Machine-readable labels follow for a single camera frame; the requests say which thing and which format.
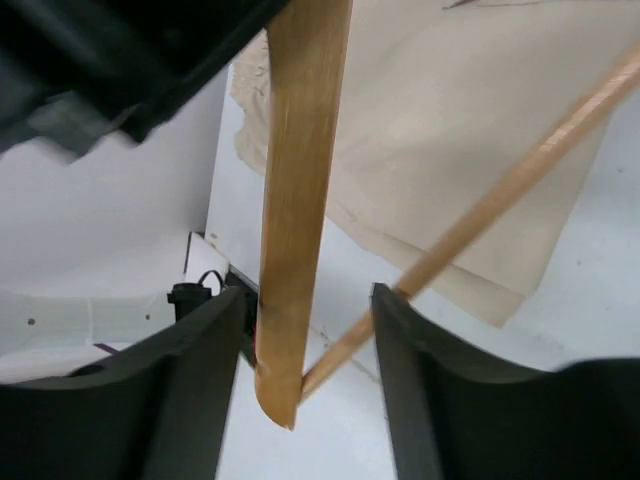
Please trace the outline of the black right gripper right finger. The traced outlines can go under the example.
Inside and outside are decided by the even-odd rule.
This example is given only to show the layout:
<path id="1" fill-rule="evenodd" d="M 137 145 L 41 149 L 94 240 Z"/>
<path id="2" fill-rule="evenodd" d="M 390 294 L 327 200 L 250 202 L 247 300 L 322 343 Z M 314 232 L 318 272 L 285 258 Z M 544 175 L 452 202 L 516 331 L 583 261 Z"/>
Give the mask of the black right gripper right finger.
<path id="1" fill-rule="evenodd" d="M 422 317 L 383 284 L 371 312 L 399 478 L 638 477 L 637 359 L 527 368 Z"/>

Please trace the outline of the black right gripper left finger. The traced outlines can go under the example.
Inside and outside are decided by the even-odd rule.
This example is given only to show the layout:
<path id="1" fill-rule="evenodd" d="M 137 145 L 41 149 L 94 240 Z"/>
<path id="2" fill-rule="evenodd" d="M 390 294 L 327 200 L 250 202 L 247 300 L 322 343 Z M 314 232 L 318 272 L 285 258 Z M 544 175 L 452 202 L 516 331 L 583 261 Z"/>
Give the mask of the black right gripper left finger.
<path id="1" fill-rule="evenodd" d="M 230 288 L 69 375 L 2 385 L 2 478 L 214 478 L 244 315 Z"/>

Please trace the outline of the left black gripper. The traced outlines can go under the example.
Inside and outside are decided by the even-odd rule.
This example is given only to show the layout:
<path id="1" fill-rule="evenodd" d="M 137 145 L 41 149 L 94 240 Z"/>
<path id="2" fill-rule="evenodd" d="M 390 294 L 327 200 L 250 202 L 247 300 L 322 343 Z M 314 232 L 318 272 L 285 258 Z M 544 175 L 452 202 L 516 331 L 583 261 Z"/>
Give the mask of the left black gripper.
<path id="1" fill-rule="evenodd" d="M 280 1 L 5 1 L 1 148 L 71 159 L 106 135 L 142 143 L 283 8 Z"/>

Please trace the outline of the wooden clothes hanger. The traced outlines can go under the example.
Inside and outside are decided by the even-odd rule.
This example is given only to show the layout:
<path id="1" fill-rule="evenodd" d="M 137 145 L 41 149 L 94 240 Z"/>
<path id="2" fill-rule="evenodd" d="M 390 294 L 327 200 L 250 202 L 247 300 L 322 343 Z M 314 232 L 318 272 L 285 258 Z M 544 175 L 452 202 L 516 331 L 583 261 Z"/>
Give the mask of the wooden clothes hanger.
<path id="1" fill-rule="evenodd" d="M 292 1 L 267 25 L 270 136 L 255 337 L 257 401 L 292 429 L 301 402 L 374 333 L 364 314 L 311 368 L 304 365 L 352 5 Z M 544 178 L 639 84 L 629 54 L 461 216 L 395 284 L 412 299 Z"/>

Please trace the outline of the beige trousers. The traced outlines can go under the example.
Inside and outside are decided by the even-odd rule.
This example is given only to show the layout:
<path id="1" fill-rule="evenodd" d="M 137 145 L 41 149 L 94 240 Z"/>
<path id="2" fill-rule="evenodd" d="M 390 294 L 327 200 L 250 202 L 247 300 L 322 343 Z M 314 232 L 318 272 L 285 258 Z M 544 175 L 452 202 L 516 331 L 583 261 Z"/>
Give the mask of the beige trousers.
<path id="1" fill-rule="evenodd" d="M 408 268 L 636 43 L 639 1 L 353 1 L 328 217 Z M 264 174 L 266 33 L 233 68 L 236 152 Z M 536 290 L 607 122 L 432 288 L 503 325 Z"/>

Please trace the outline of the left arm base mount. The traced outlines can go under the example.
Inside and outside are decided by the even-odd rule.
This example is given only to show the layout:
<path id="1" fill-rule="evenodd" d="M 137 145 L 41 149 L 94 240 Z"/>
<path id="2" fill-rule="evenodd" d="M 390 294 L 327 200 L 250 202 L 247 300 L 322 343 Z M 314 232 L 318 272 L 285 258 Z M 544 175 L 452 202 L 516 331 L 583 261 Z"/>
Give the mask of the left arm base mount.
<path id="1" fill-rule="evenodd" d="M 184 281 L 175 284 L 167 294 L 173 306 L 175 321 L 228 289 L 238 290 L 245 305 L 241 354 L 255 366 L 255 333 L 257 322 L 257 286 L 231 266 L 201 232 L 190 232 L 184 262 Z"/>

